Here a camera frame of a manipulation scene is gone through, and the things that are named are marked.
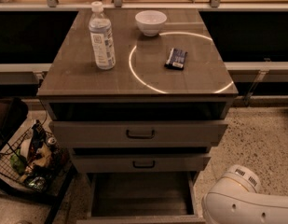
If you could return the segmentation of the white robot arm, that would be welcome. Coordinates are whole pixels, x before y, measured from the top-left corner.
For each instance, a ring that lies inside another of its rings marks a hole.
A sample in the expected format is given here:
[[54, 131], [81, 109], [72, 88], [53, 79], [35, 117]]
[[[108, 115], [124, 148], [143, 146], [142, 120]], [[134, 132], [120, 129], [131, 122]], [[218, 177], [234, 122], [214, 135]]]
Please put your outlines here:
[[260, 194], [260, 179], [229, 167], [201, 201], [206, 224], [288, 224], [288, 196]]

